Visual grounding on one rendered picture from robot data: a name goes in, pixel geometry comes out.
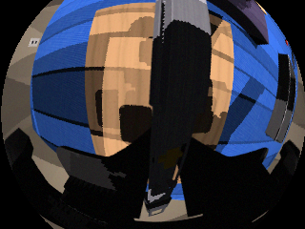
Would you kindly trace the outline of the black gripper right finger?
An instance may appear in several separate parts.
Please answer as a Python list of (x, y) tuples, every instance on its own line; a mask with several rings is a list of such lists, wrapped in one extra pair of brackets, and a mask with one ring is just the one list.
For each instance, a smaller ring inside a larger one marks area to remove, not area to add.
[(256, 164), (263, 163), (267, 153), (268, 148), (260, 148), (240, 156), (224, 156), (192, 137), (179, 173), (187, 217), (201, 215), (203, 207), (224, 190), (236, 173), (248, 171)]

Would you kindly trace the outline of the light wooden board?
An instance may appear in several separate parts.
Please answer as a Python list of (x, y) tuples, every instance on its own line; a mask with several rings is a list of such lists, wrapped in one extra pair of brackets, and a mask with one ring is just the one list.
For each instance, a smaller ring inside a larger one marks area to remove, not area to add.
[[(96, 156), (112, 156), (152, 126), (149, 106), (156, 3), (130, 3), (95, 12), (85, 58), (85, 106)], [(216, 150), (228, 115), (234, 79), (230, 23), (209, 15), (211, 69), (206, 113), (193, 138)]]

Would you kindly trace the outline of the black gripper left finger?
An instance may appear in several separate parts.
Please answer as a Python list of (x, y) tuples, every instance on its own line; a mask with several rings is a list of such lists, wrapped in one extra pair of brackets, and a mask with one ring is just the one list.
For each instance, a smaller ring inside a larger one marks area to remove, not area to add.
[(61, 145), (56, 152), (68, 176), (121, 191), (133, 218), (140, 219), (149, 180), (150, 140), (152, 127), (112, 156), (96, 156)]

